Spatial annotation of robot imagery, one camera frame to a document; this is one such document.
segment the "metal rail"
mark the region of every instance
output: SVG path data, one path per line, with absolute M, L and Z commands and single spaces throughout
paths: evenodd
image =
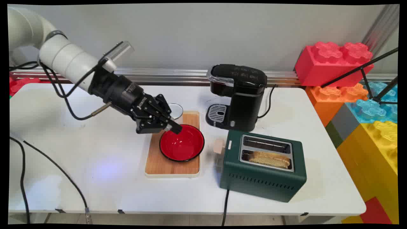
M 163 85 L 163 86 L 209 86 L 206 78 L 207 70 L 187 69 L 148 69 L 148 68 L 118 68 L 115 73 L 124 75 L 129 80 L 139 85 Z M 264 71 L 267 75 L 267 85 L 274 84 L 279 87 L 300 87 L 297 73 L 294 71 Z M 10 73 L 13 79 L 39 78 L 41 81 L 49 81 L 42 68 L 31 70 L 16 70 Z M 69 83 L 57 73 L 61 82 Z M 367 74 L 368 81 L 391 82 L 397 74 Z

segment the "gray lego block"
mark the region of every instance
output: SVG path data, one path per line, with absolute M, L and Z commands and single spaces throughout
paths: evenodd
M 359 126 L 358 119 L 346 104 L 343 104 L 331 120 L 343 141 Z

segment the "power cord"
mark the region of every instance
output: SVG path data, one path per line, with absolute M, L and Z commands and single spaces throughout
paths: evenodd
M 55 92 L 57 93 L 57 95 L 65 100 L 66 106 L 68 107 L 69 113 L 71 113 L 72 117 L 74 117 L 76 120 L 80 120 L 80 121 L 82 121 L 82 120 L 87 120 L 88 118 L 93 117 L 93 114 L 90 114 L 90 115 L 88 115 L 88 116 L 86 116 L 86 117 L 83 117 L 83 118 L 80 118 L 80 117 L 76 116 L 75 113 L 73 112 L 72 108 L 71 108 L 71 105 L 69 104 L 69 101 L 68 101 L 68 98 L 67 98 L 67 97 L 68 97 L 68 94 L 65 95 L 65 91 L 63 90 L 62 85 L 61 85 L 61 82 L 59 81 L 59 79 L 58 79 L 57 75 L 55 74 L 55 72 L 54 72 L 52 69 L 50 69 L 50 68 L 48 68 L 47 66 L 45 66 L 42 62 L 40 62 L 40 64 L 41 64 L 41 67 L 42 67 L 42 69 L 44 70 L 45 74 L 47 75 L 48 79 L 51 81 L 51 84 L 52 84 L 52 86 L 54 87 Z M 49 70 L 51 71 L 51 73 L 54 75 L 55 81 L 57 82 L 57 84 L 58 84 L 58 86 L 59 86 L 59 89 L 60 89 L 61 92 L 62 92 L 62 95 L 60 95 L 60 93 L 58 92 L 58 89 L 57 89 L 57 87 L 55 86 L 54 81 L 51 79 L 51 76 L 49 75 L 47 69 L 49 69 Z M 89 75 L 88 73 L 86 73 L 86 74 L 84 75 L 84 77 L 81 78 L 82 81 L 86 78 L 86 76 Z M 74 89 L 77 87 L 78 83 L 76 83 L 76 84 L 72 87 L 72 89 L 69 91 L 70 93 L 72 93 L 72 92 L 74 91 Z
M 264 113 L 262 116 L 258 116 L 257 119 L 261 119 L 264 116 L 266 116 L 266 114 L 270 111 L 270 107 L 271 107 L 271 94 L 273 93 L 274 88 L 276 87 L 276 84 L 273 86 L 273 88 L 271 89 L 270 95 L 269 95 L 269 108 L 267 109 L 266 113 Z
M 23 145 L 15 140 L 14 138 L 10 137 L 10 140 L 13 140 L 14 142 L 16 142 L 20 148 L 21 148 L 21 152 L 23 153 L 23 169 L 21 171 L 21 179 L 20 179 L 20 188 L 21 188 L 21 193 L 23 194 L 23 199 L 24 199 L 24 205 L 26 207 L 26 216 L 27 216 L 27 224 L 30 224 L 30 210 L 28 208 L 28 202 L 27 202 L 27 197 L 25 195 L 25 190 L 24 190 L 24 174 L 25 174 L 25 151 L 24 151 L 24 147 Z
M 35 64 L 35 65 L 31 66 L 31 67 L 25 67 L 25 66 L 30 65 L 30 64 Z M 14 71 L 16 69 L 34 69 L 36 67 L 38 67 L 38 63 L 36 61 L 30 61 L 30 62 L 21 64 L 21 65 L 18 65 L 18 66 L 9 66 L 9 72 Z
M 92 112 L 90 115 L 88 115 L 88 116 L 86 116 L 86 117 L 83 117 L 83 118 L 80 118 L 80 117 L 78 117 L 78 116 L 76 116 L 76 115 L 74 114 L 74 112 L 73 112 L 73 110 L 72 110 L 72 108 L 71 108 L 71 106 L 70 106 L 70 104 L 69 104 L 69 101 L 68 101 L 67 97 L 70 96 L 70 95 L 74 92 L 74 90 L 86 79 L 86 77 L 88 77 L 92 72 L 96 71 L 96 69 L 97 69 L 98 67 L 103 66 L 103 65 L 108 61 L 107 59 L 105 59 L 105 57 L 106 57 L 107 55 L 109 55 L 115 48 L 119 47 L 119 45 L 121 45 L 122 43 L 123 43 L 123 41 L 117 43 L 112 49 L 110 49 L 107 53 L 105 53 L 105 54 L 102 56 L 102 58 L 98 61 L 98 63 L 95 65 L 95 67 L 91 68 L 85 75 L 83 75 L 83 76 L 79 79 L 79 81 L 78 81 L 77 83 L 75 83 L 75 85 L 71 88 L 71 90 L 70 90 L 67 94 L 65 94 L 65 91 L 64 91 L 63 88 L 62 88 L 61 82 L 59 81 L 59 79 L 58 79 L 57 75 L 55 74 L 55 72 L 54 72 L 51 68 L 49 68 L 49 67 L 47 67 L 45 64 L 43 64 L 43 63 L 41 62 L 41 60 L 39 60 L 39 64 L 41 65 L 41 67 L 42 67 L 42 69 L 44 70 L 45 74 L 47 75 L 49 81 L 51 82 L 52 86 L 54 87 L 56 94 L 57 94 L 60 98 L 63 98 L 63 99 L 65 100 L 65 103 L 66 103 L 66 106 L 68 107 L 69 113 L 71 113 L 72 117 L 74 117 L 76 120 L 82 121 L 82 120 L 86 120 L 86 119 L 88 119 L 88 118 L 91 118 L 91 117 L 97 115 L 98 113 L 104 111 L 106 108 L 108 108 L 109 106 L 112 105 L 111 102 L 108 102 L 108 103 L 105 104 L 104 106 L 102 106 L 102 107 L 100 107 L 99 109 L 97 109 L 96 111 Z M 32 66 L 32 67 L 24 67 L 24 66 L 29 65 L 29 64 L 35 64 L 35 65 Z M 21 64 L 21 65 L 18 65 L 18 66 L 16 66 L 16 67 L 9 67 L 9 72 L 14 71 L 14 70 L 16 70 L 16 69 L 33 69 L 33 68 L 36 68 L 36 67 L 38 67 L 38 63 L 35 62 L 35 61 L 31 61 L 31 62 L 27 62 L 27 63 Z M 51 71 L 51 73 L 53 74 L 54 79 L 55 79 L 55 81 L 57 82 L 57 84 L 58 84 L 58 86 L 59 86 L 59 89 L 61 90 L 61 93 L 62 93 L 62 94 L 59 93 L 59 91 L 58 91 L 58 89 L 57 89 L 57 87 L 56 87 L 54 81 L 52 80 L 52 78 L 51 78 L 51 76 L 50 76 L 50 74 L 49 74 L 49 72 L 48 72 L 47 69 L 49 69 L 49 70 Z
M 223 209 L 222 227 L 225 225 L 226 210 L 227 210 L 227 208 L 228 208 L 228 198 L 229 198 L 229 190 L 226 191 L 225 208 Z
M 21 151 L 23 153 L 23 169 L 22 169 L 22 173 L 21 173 L 21 180 L 20 180 L 20 186 L 21 186 L 21 192 L 23 193 L 23 199 L 24 199 L 24 203 L 26 206 L 26 214 L 27 214 L 27 223 L 30 223 L 30 213 L 29 213 L 29 209 L 28 209 L 28 203 L 27 203 L 27 198 L 26 198 L 26 194 L 25 194 L 25 190 L 24 190 L 24 184 L 23 184 L 23 180 L 24 180 L 24 173 L 25 173 L 25 151 L 24 151 L 24 147 L 23 145 L 16 139 L 10 137 L 11 140 L 15 141 L 20 147 L 21 147 Z M 35 149 L 37 152 L 41 153 L 44 157 L 46 157 L 49 161 L 51 161 L 65 176 L 66 178 L 68 178 L 68 180 L 75 186 L 75 188 L 78 190 L 79 194 L 81 195 L 83 204 L 85 205 L 85 217 L 86 217 L 86 223 L 87 224 L 92 224 L 92 219 L 90 218 L 89 215 L 89 208 L 88 208 L 88 204 L 86 203 L 86 199 L 83 196 L 81 190 L 79 189 L 79 187 L 75 184 L 75 182 L 71 179 L 71 177 L 69 177 L 69 175 L 53 160 L 51 159 L 48 155 L 46 155 L 45 153 L 43 153 L 41 150 L 37 149 L 35 146 L 31 145 L 30 143 L 23 141 L 26 145 L 28 145 L 29 147 Z

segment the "toaster slot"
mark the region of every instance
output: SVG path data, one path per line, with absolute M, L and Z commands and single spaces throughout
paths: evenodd
M 293 172 L 294 158 L 289 142 L 243 135 L 239 160 L 255 166 L 263 166 Z
M 291 153 L 289 144 L 268 139 L 243 137 L 243 145 L 263 150 L 275 151 L 283 154 Z

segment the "red bowl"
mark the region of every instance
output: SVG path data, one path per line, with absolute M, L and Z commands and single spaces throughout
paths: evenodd
M 167 131 L 160 138 L 161 153 L 172 161 L 192 160 L 204 149 L 205 139 L 202 132 L 191 125 L 181 126 L 179 134 Z

